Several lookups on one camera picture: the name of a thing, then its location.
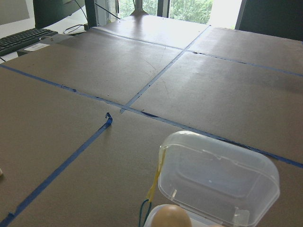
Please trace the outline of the clear plastic egg box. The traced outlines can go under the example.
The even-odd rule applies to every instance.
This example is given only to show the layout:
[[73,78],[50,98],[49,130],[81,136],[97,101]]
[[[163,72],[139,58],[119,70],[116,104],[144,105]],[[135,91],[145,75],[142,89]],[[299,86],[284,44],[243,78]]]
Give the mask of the clear plastic egg box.
[[255,227],[279,198],[280,181],[274,163],[260,153],[178,131],[160,146],[147,203],[156,189],[194,227]]

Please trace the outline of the brown egg front slot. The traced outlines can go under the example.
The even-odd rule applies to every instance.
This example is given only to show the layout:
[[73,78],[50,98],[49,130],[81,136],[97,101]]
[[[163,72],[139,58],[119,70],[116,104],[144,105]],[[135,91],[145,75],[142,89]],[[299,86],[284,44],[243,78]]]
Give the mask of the brown egg front slot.
[[160,208],[151,221],[152,227],[191,227],[191,220],[184,209],[177,205]]

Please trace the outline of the black keyboard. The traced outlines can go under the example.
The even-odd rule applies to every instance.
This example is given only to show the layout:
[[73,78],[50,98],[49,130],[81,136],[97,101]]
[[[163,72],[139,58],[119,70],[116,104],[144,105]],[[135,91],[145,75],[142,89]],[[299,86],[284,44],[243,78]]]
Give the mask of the black keyboard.
[[58,32],[49,29],[32,28],[0,39],[0,55],[6,55],[19,49],[35,44],[40,38],[53,36]]

